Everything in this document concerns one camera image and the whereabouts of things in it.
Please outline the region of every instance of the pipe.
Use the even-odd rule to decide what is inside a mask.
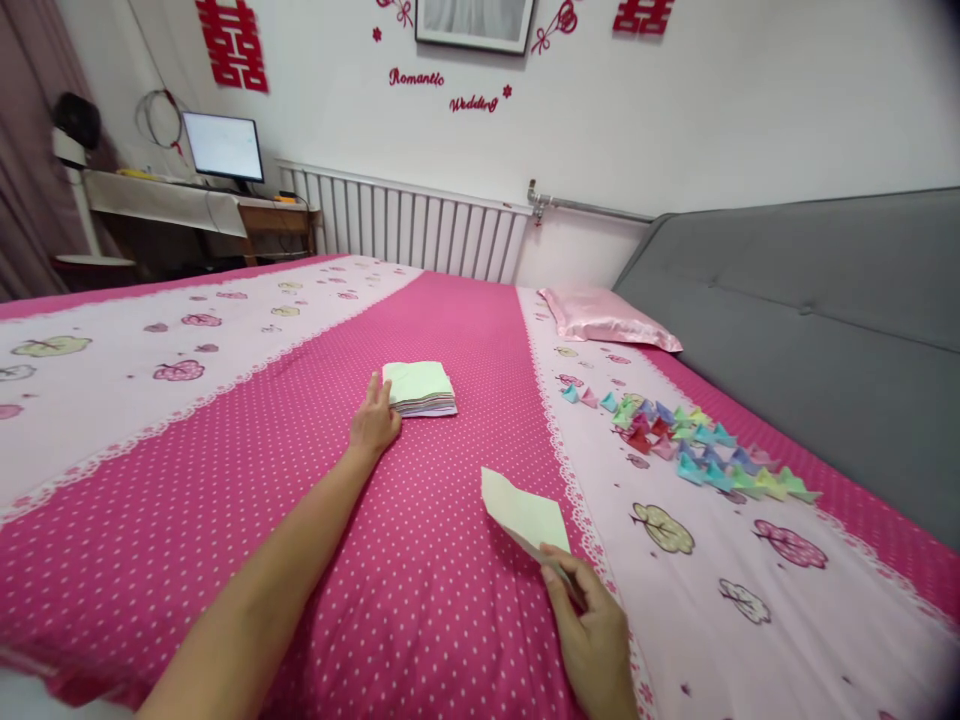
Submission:
[[[534,207],[534,215],[537,221],[543,219],[543,210],[548,207],[565,208],[567,210],[576,210],[578,212],[590,213],[592,215],[603,215],[617,220],[626,220],[628,222],[652,223],[656,218],[649,215],[639,215],[637,213],[628,213],[623,210],[600,207],[599,205],[590,205],[588,203],[577,202],[576,200],[563,200],[553,195],[544,195],[537,192],[537,181],[531,180],[527,188],[527,200]]]

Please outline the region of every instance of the gray upholstered headboard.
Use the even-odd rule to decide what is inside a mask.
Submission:
[[[700,375],[960,549],[960,189],[664,216],[614,290]]]

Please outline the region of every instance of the computer monitor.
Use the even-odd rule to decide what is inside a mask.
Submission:
[[[197,172],[243,181],[263,182],[257,124],[244,118],[183,113],[183,124]]]

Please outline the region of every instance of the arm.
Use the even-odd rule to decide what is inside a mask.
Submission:
[[[374,373],[350,446],[233,576],[190,630],[138,718],[253,718],[357,498],[400,432]]]
[[[591,720],[636,720],[627,616],[590,565],[553,545],[540,550],[560,563],[587,600],[587,611],[577,617],[560,576],[547,565],[540,568],[577,702]]]

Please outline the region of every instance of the bed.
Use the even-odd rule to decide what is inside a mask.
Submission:
[[[675,246],[671,222],[625,269],[628,299]],[[679,316],[660,319],[704,357]],[[423,359],[443,363],[459,414],[404,423],[266,716],[580,716],[537,567],[486,515],[481,466],[560,504],[630,618],[641,717],[903,720],[944,701],[954,550],[708,383],[709,353],[698,374],[562,342],[534,289],[362,256],[12,303],[0,320],[0,658],[67,702],[138,706],[335,462],[370,371]],[[825,496],[684,482],[564,400],[571,384],[702,407]]]

